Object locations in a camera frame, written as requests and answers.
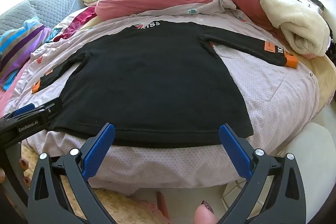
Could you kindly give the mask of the left hand fingers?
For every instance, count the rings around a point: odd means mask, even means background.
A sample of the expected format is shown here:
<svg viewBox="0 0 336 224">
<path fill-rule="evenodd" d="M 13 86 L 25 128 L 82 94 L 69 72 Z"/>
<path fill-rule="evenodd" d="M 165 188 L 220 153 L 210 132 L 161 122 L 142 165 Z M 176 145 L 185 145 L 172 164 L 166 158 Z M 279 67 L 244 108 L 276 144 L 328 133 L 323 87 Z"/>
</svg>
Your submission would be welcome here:
<svg viewBox="0 0 336 224">
<path fill-rule="evenodd" d="M 29 168 L 29 162 L 26 159 L 23 159 L 23 158 L 21 158 L 19 160 L 19 165 L 20 165 L 21 169 L 23 170 L 23 172 L 28 170 L 28 168 Z M 6 179 L 5 171 L 2 168 L 0 168 L 0 183 L 3 183 L 5 181 L 5 179 Z M 23 181 L 24 181 L 25 185 L 30 187 L 31 179 L 29 177 L 24 176 Z"/>
</svg>

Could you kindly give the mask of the right hand thumb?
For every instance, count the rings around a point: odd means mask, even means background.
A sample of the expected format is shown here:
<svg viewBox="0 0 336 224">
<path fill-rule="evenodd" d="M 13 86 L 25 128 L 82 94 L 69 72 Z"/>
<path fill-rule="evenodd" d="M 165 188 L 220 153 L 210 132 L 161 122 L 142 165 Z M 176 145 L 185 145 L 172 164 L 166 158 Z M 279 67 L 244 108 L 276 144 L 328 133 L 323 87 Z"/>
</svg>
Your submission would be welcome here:
<svg viewBox="0 0 336 224">
<path fill-rule="evenodd" d="M 212 207 L 203 200 L 195 211 L 193 224 L 216 224 L 217 222 L 218 218 L 214 214 Z"/>
</svg>

